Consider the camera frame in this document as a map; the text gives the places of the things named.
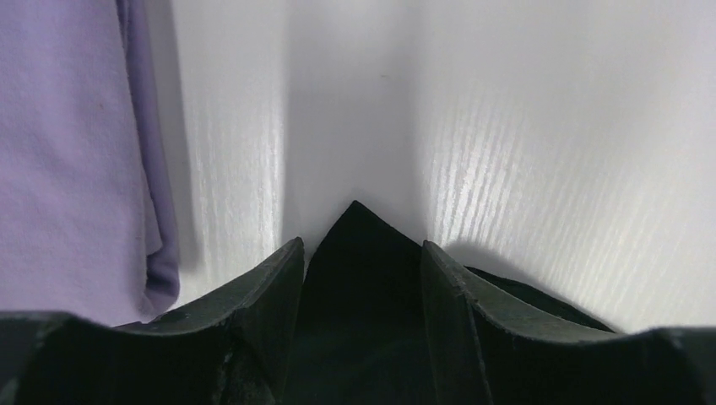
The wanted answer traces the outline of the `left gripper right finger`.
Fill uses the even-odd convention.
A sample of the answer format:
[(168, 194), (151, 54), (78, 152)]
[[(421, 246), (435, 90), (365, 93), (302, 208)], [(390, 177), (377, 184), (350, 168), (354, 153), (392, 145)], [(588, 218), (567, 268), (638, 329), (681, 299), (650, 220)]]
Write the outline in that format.
[(432, 374), (441, 404), (712, 404), (715, 331), (610, 330), (530, 285), (421, 248)]

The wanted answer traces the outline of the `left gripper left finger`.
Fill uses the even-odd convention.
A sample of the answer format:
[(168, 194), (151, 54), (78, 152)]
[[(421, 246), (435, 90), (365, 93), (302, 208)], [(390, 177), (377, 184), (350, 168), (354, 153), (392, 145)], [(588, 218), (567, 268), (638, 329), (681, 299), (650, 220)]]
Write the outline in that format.
[(304, 271), (295, 238), (253, 270), (149, 323), (1, 315), (4, 404), (278, 404)]

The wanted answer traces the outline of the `black t shirt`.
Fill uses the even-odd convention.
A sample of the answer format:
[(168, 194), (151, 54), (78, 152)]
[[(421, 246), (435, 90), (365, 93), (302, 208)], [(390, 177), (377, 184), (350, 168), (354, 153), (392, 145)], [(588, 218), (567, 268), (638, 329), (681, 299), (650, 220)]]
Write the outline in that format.
[(344, 211), (307, 269), (284, 403), (437, 403), (420, 258), (362, 203)]

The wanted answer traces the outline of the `folded purple t shirt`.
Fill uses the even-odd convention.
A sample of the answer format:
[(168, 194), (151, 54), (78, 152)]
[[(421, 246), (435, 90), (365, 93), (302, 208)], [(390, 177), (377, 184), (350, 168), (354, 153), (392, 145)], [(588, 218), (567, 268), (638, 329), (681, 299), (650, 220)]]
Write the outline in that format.
[(141, 1), (1, 4), (1, 307), (151, 321), (178, 237)]

